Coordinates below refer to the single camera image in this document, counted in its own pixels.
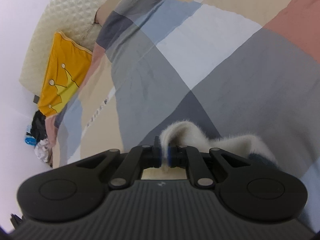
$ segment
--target yellow cloth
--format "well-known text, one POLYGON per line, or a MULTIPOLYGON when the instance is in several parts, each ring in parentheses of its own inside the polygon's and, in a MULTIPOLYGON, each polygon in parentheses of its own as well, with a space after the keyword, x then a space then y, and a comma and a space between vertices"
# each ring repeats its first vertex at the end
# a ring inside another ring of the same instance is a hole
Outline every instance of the yellow cloth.
POLYGON ((90 67, 92 52, 56 32, 38 102, 45 116, 59 113, 81 85, 90 67))

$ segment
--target cream quilted fabric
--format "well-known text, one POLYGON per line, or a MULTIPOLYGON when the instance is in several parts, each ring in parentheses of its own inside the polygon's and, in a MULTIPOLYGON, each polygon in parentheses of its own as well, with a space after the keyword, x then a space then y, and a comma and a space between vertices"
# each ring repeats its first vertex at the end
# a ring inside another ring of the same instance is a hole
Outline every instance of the cream quilted fabric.
POLYGON ((20 83, 39 95, 53 34, 62 31, 79 45, 93 50, 101 27, 93 25, 95 13, 106 0, 50 0, 33 33, 23 63, 20 83))

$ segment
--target wall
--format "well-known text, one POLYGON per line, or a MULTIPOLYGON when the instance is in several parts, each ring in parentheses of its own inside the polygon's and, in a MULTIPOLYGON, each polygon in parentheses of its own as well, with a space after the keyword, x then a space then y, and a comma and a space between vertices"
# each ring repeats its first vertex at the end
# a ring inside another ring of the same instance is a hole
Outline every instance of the wall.
POLYGON ((9 231, 10 213, 21 215, 16 190, 28 177, 48 170, 24 143, 36 104, 18 79, 36 24, 49 0, 0 0, 0 225, 9 231))

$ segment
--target checkered blanket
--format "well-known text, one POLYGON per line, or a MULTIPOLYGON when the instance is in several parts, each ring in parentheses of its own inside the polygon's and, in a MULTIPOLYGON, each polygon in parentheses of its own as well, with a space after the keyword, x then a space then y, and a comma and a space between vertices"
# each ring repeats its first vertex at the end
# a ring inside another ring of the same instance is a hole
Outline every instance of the checkered blanket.
POLYGON ((320 0, 110 0, 88 74, 46 120, 58 167, 152 144, 177 120, 254 133, 309 193, 320 230, 320 0))

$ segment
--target white logo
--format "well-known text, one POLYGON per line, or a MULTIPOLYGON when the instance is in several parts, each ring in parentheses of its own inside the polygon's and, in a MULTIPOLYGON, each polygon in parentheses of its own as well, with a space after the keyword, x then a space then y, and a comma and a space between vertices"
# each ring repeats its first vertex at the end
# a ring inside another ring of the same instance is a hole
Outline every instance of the white logo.
POLYGON ((158 186, 163 187, 166 183, 164 181, 161 181, 158 183, 158 186))

